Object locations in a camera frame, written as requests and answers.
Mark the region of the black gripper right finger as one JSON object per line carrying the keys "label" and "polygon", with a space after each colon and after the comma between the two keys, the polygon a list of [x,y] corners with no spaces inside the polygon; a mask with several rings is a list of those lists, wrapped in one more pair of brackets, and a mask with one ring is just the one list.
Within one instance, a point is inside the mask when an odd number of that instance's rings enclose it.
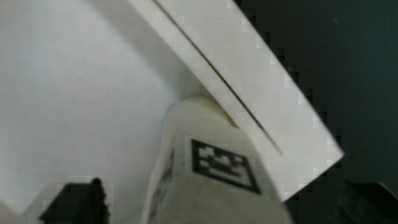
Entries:
{"label": "black gripper right finger", "polygon": [[294,223],[398,224],[398,195],[380,181],[312,181],[294,194]]}

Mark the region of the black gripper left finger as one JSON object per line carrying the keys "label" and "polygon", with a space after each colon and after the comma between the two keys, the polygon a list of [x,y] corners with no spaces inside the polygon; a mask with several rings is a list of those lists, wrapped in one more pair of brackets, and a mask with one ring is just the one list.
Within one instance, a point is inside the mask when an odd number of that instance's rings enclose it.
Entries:
{"label": "black gripper left finger", "polygon": [[108,224],[101,179],[88,183],[69,183],[38,216],[44,224]]}

